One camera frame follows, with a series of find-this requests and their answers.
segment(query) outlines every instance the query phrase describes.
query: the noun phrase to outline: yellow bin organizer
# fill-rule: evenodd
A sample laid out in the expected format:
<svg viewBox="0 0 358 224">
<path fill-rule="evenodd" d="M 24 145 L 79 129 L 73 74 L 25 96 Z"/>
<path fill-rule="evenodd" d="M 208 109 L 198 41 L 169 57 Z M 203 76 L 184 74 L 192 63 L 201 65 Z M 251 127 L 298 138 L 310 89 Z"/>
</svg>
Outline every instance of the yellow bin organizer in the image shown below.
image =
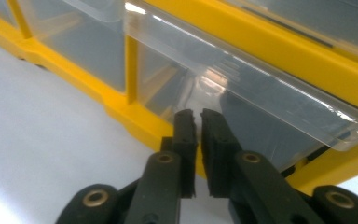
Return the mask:
<svg viewBox="0 0 358 224">
<path fill-rule="evenodd" d="M 332 113 L 336 113 L 341 117 L 349 113 L 351 116 L 346 121 L 356 119 L 354 123 L 358 124 L 358 48 L 351 44 L 340 43 L 340 45 L 334 45 L 334 41 L 331 42 L 334 42 L 331 46 L 330 44 L 326 45 L 325 42 L 330 43 L 328 42 L 329 38 L 322 39 L 322 41 L 319 41 L 321 38 L 310 38 L 309 34 L 313 34 L 313 31 L 309 32 L 308 28 L 304 30 L 289 29 L 287 25 L 282 25 L 285 20 L 279 15 L 276 13 L 269 15 L 270 12 L 266 10 L 266 6 L 256 6 L 254 3 L 249 2 L 231 1 L 231 3 L 228 3 L 206 0 L 128 2 L 125 6 L 127 10 L 125 11 L 124 6 L 122 6 L 122 12 L 125 11 L 127 15 L 125 22 L 126 32 L 133 38 L 124 36 L 122 39 L 125 47 L 123 48 L 125 60 L 120 63 L 123 63 L 123 68 L 125 68 L 125 71 L 123 71 L 125 76 L 123 75 L 120 81 L 109 81 L 105 75 L 100 75 L 98 71 L 93 70 L 92 66 L 87 66 L 76 58 L 71 58 L 70 54 L 60 52 L 62 48 L 48 42 L 47 38 L 59 32 L 73 30 L 74 26 L 77 27 L 77 22 L 80 24 L 82 21 L 85 21 L 86 24 L 97 22 L 98 26 L 103 27 L 102 29 L 110 29 L 108 31 L 111 32 L 112 24 L 122 20 L 124 16 L 120 15 L 120 12 L 110 14 L 109 11 L 103 11 L 103 8 L 112 6 L 109 4 L 113 1 L 98 1 L 101 4 L 94 5 L 78 4 L 79 2 L 87 3 L 88 1 L 60 1 L 71 8 L 69 11 L 65 11 L 62 8 L 64 12 L 59 13 L 60 20 L 62 18 L 68 20 L 66 27 L 63 24 L 61 30 L 46 29 L 43 31 L 40 31 L 43 28 L 41 25 L 46 24 L 45 21 L 47 23 L 54 22 L 54 17 L 57 17 L 57 15 L 49 15 L 51 17 L 44 18 L 46 20 L 42 20 L 41 23 L 30 14 L 33 12 L 28 8 L 32 7 L 30 2 L 42 1 L 2 1 L 6 8 L 10 8 L 10 11 L 8 12 L 8 17 L 0 14 L 0 46 L 16 57 L 45 66 L 77 86 L 103 104 L 109 115 L 122 122 L 131 134 L 153 149 L 159 149 L 161 136 L 172 135 L 172 125 L 169 123 L 170 113 L 174 112 L 172 105 L 161 109 L 151 104 L 155 99 L 158 99 L 158 92 L 167 87 L 166 84 L 172 77 L 175 77 L 174 74 L 184 72 L 188 75 L 192 72 L 198 72 L 203 69 L 199 65 L 208 65 L 208 63 L 201 63 L 197 59 L 193 60 L 195 63 L 192 63 L 191 55 L 186 55 L 185 51 L 177 54 L 174 51 L 167 51 L 166 48 L 158 49 L 158 47 L 161 47 L 159 44 L 163 42 L 156 42 L 158 38 L 153 34 L 148 35 L 147 31 L 148 29 L 149 31 L 153 29 L 154 25 L 158 29 L 161 26 L 158 23 L 148 22 L 147 18 L 144 19 L 145 17 L 142 16 L 144 14 L 139 13 L 139 9 L 141 9 L 141 12 L 149 13 L 150 11 L 152 16 L 154 15 L 160 22 L 164 22 L 163 25 L 167 26 L 168 24 L 167 27 L 170 29 L 176 27 L 176 31 L 180 32 L 178 34 L 187 34 L 206 46 L 215 44 L 220 50 L 219 52 L 206 50 L 204 52 L 211 52 L 211 54 L 205 57 L 213 57 L 214 55 L 219 57 L 222 51 L 231 58 L 235 56 L 241 60 L 246 59 L 245 64 L 251 62 L 250 64 L 255 67 L 255 70 L 261 69 L 264 72 L 267 71 L 268 74 L 277 76 L 278 79 L 276 80 L 278 82 L 276 83 L 286 83 L 289 84 L 288 86 L 294 87 L 289 87 L 289 89 L 295 89 L 298 85 L 305 87 L 306 91 L 305 94 L 302 94 L 303 96 L 307 96 L 308 93 L 311 93 L 308 94 L 311 97 L 315 95 L 321 96 L 321 98 L 316 97 L 315 99 L 323 99 L 322 103 L 328 102 L 331 104 Z M 48 0 L 46 2 L 54 3 L 58 1 Z M 148 60 L 153 59 L 158 59 L 158 63 L 155 63 L 155 61 L 148 62 Z M 217 67 L 220 69 L 226 67 L 226 71 L 232 70 L 232 67 L 227 68 L 227 66 L 237 68 L 242 65 L 232 64 L 228 60 L 224 65 Z M 153 76 L 153 74 L 161 72 L 168 75 L 160 76 L 161 78 Z M 309 84 L 288 74 L 292 74 Z M 197 74 L 190 77 L 193 82 L 194 79 L 199 80 L 202 78 Z M 243 100 L 246 98 L 243 91 L 239 91 L 238 88 L 236 89 L 232 86 L 224 86 L 225 81 L 221 77 L 225 77 L 226 82 L 228 81 L 229 83 L 238 82 L 235 77 L 227 76 L 214 77 L 219 79 L 220 82 L 214 81 L 211 83 L 207 80 L 205 83 L 209 83 L 208 88 L 212 84 L 214 85 L 212 89 L 214 95 L 216 95 L 216 91 L 223 90 L 219 89 L 219 86 L 223 86 L 234 95 L 241 96 L 241 104 L 249 101 L 249 98 Z M 312 86 L 316 86 L 323 91 L 319 91 Z M 187 89 L 186 86 L 179 88 L 184 93 L 186 93 Z M 324 91 L 340 100 L 329 96 Z M 203 98 L 202 94 L 196 94 L 193 99 Z M 176 109 L 181 108 L 178 105 L 183 105 L 182 101 L 177 99 L 178 95 L 183 96 L 183 94 L 175 95 L 175 102 L 178 103 L 176 104 Z M 215 98 L 212 97 L 211 99 L 208 107 L 218 105 Z M 318 129 L 302 128 L 302 123 L 298 120 L 287 118 L 285 111 L 270 110 L 260 102 L 262 101 L 251 100 L 251 103 L 258 109 L 266 110 L 272 117 L 276 117 L 289 126 L 301 130 L 302 133 L 317 138 L 327 145 L 332 145 L 329 145 L 330 147 L 347 150 L 340 152 L 329 149 L 312 162 L 307 163 L 303 160 L 301 164 L 304 164 L 304 166 L 298 163 L 296 172 L 288 177 L 294 187 L 310 193 L 314 186 L 337 184 L 358 175 L 358 135 L 353 140 L 353 137 L 342 137 L 342 134 L 340 135 L 338 132 L 333 134 L 333 138 L 324 139 L 326 135 L 318 135 Z M 332 144 L 331 139 L 342 141 L 338 141 L 340 144 Z M 304 157 L 309 153 L 306 150 L 301 156 Z M 199 155 L 198 172 L 202 174 L 200 159 Z M 292 159 L 282 168 L 297 161 L 298 158 Z"/>
</svg>

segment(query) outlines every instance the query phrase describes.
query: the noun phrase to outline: transparent drawer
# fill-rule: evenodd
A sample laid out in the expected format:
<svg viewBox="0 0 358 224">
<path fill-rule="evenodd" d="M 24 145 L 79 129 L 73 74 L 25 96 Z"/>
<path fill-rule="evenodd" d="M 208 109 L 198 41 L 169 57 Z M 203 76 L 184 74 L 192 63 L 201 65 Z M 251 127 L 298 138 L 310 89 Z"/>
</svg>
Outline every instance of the transparent drawer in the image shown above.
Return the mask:
<svg viewBox="0 0 358 224">
<path fill-rule="evenodd" d="M 281 170 L 324 145 L 358 144 L 357 108 L 146 3 L 125 8 L 126 34 L 139 41 L 139 100 L 162 118 L 219 111 L 243 148 Z"/>
<path fill-rule="evenodd" d="M 358 0 L 227 0 L 325 45 L 358 55 Z"/>
<path fill-rule="evenodd" d="M 6 0 L 0 0 L 0 18 L 13 26 L 17 26 Z"/>
<path fill-rule="evenodd" d="M 125 90 L 120 0 L 19 0 L 41 42 L 117 91 Z"/>
</svg>

